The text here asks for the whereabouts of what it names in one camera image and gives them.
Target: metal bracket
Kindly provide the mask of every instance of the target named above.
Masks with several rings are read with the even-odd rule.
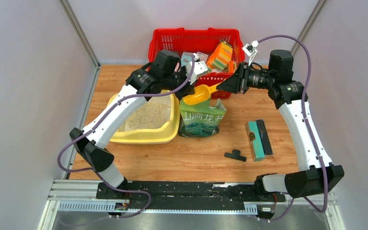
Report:
[[[60,201],[58,211],[78,211],[78,212],[127,212],[139,211],[137,208],[128,210],[117,210],[116,202],[111,201]],[[257,205],[244,204],[244,210],[183,210],[183,209],[146,209],[143,213],[181,213],[181,214],[228,214],[228,215],[257,215]]]

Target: black object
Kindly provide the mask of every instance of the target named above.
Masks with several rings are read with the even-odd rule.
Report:
[[[328,192],[330,192],[345,175],[345,172],[341,165],[331,165],[325,169],[328,177]],[[284,180],[288,194],[293,198],[321,194],[324,191],[321,168],[288,173]]]
[[[262,119],[256,120],[257,129],[259,130],[260,140],[263,146],[263,152],[265,157],[272,157],[273,150],[270,145],[269,135],[267,134],[267,129],[265,125],[265,121]]]
[[[168,182],[168,181],[132,181],[123,182],[126,190],[149,192],[151,203],[147,209],[180,210],[244,210],[244,202],[285,202],[280,193],[260,195],[254,184],[237,184],[228,186],[222,182]],[[108,188],[104,183],[98,184],[97,199],[130,200],[129,208],[142,208],[148,200],[147,195],[119,193]]]
[[[70,132],[71,140],[77,139],[84,132],[73,128]],[[114,156],[108,150],[95,146],[95,141],[89,141],[86,137],[74,143],[77,152],[98,173],[107,169],[114,162]]]
[[[274,216],[274,211],[273,212],[263,212],[261,208],[258,208],[257,215],[255,216],[262,218],[262,219],[271,219]]]
[[[292,79],[293,61],[290,51],[273,50],[270,53],[269,69],[257,69],[246,62],[240,63],[236,72],[218,85],[217,89],[231,93],[246,93],[249,87],[268,89],[268,95],[278,109],[282,104],[290,104],[302,97],[304,85]]]
[[[232,159],[235,159],[235,160],[246,162],[246,157],[241,156],[241,152],[237,149],[232,150],[232,153],[225,152],[224,156],[227,157],[227,158],[232,158]]]
[[[187,78],[185,67],[181,67],[179,72],[174,72],[177,64],[180,64],[178,54],[166,49],[161,50],[157,53],[153,62],[149,62],[142,68],[133,71],[126,79],[126,84],[137,89],[137,93],[160,93],[162,90],[172,91]],[[175,93],[175,96],[180,100],[184,96],[194,94],[194,85],[194,83],[193,85],[187,83],[181,90]]]

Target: yellow plastic scoop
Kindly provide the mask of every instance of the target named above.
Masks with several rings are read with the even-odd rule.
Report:
[[[213,86],[207,86],[207,85],[198,85],[194,88],[195,93],[192,95],[188,95],[183,97],[183,101],[188,105],[194,105],[201,102],[204,102],[209,99],[211,96],[211,93],[218,91],[217,86],[220,83],[213,85]]]

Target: wooden table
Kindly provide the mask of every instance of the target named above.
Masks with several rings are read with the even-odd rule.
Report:
[[[102,66],[85,124],[106,107],[120,91],[136,65]],[[219,124],[220,132],[208,138],[176,136],[159,145],[126,145],[110,142],[106,147],[115,155],[114,163],[128,180],[144,181],[219,181],[253,182],[265,173],[292,173],[298,170],[291,135],[267,91],[249,89],[223,100],[227,112]],[[252,160],[246,133],[247,121],[264,119],[274,157],[260,162]],[[247,162],[224,157],[232,149],[241,151]],[[77,154],[73,169],[88,167]],[[98,179],[91,171],[71,173],[70,179]]]

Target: teal box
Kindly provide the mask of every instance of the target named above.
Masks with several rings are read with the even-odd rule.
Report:
[[[248,121],[248,136],[252,147],[253,161],[261,161],[265,158],[262,140],[260,139],[259,129],[255,121]]]

